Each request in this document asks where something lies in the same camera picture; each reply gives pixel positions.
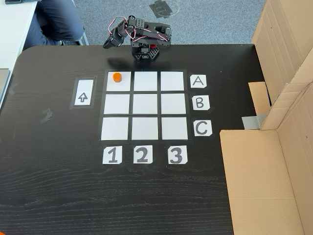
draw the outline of arrow sign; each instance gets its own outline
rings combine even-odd
[[[78,98],[80,99],[80,102],[82,102],[82,103],[85,102],[85,99],[88,99],[85,92],[82,93]]]

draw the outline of robotic arm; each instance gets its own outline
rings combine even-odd
[[[167,24],[149,23],[143,19],[129,16],[128,20],[123,17],[124,20],[110,31],[110,26],[116,18],[109,25],[108,32],[110,36],[103,45],[105,49],[121,46],[124,43],[124,38],[129,36],[134,58],[137,61],[141,59],[154,61],[159,54],[157,45],[167,47],[171,45],[172,31]]]

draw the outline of person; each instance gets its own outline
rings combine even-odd
[[[84,28],[72,0],[41,0],[37,3],[23,49],[64,45],[66,41],[79,41],[83,34]]]

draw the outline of floor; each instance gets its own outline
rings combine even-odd
[[[251,41],[264,2],[265,0],[75,0],[91,45],[104,43],[108,37],[107,27],[115,16],[129,15],[147,22],[169,24],[173,44],[246,44]],[[125,40],[124,44],[129,44],[129,40]]]

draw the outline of person's leg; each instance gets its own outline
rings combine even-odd
[[[24,50],[41,45],[59,45],[60,41],[47,38],[43,35],[43,32],[40,28],[40,25],[37,20],[37,14],[34,14],[33,19],[31,20],[29,31],[25,40]]]
[[[84,28],[72,0],[42,0],[38,7],[52,26],[47,36],[63,41],[81,39]]]

